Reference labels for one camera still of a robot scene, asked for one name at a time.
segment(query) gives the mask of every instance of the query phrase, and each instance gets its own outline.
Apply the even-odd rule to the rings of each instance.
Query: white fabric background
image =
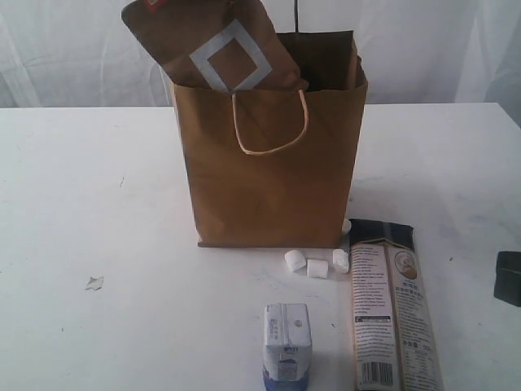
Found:
[[[169,105],[128,2],[0,2],[0,107]],[[292,0],[264,3],[293,29]],[[355,29],[371,103],[492,101],[521,125],[519,0],[300,0],[300,29]]]

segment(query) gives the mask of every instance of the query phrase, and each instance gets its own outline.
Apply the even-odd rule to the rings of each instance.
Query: brown paper bag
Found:
[[[366,78],[352,33],[280,38],[314,92],[173,87],[201,246],[339,242]]]
[[[221,91],[308,85],[260,0],[136,0],[121,18],[174,83]]]

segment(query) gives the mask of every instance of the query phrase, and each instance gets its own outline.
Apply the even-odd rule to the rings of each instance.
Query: white table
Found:
[[[493,298],[520,148],[496,104],[366,108],[349,215],[415,227],[448,391],[521,383],[521,309]],[[0,389],[262,390],[274,302],[309,306],[309,390],[352,389],[344,277],[196,241],[172,109],[0,110]]]

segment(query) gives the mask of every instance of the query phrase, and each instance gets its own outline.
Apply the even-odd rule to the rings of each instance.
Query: white marshmallow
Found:
[[[339,273],[349,273],[349,255],[341,248],[333,250],[333,267]]]
[[[351,230],[351,222],[348,218],[344,219],[344,224],[342,224],[342,233],[347,234]]]
[[[306,266],[306,258],[299,250],[288,251],[284,255],[284,258],[286,259],[287,268],[290,271],[295,271]]]
[[[319,261],[318,259],[308,259],[308,277],[326,279],[329,264],[327,261]]]

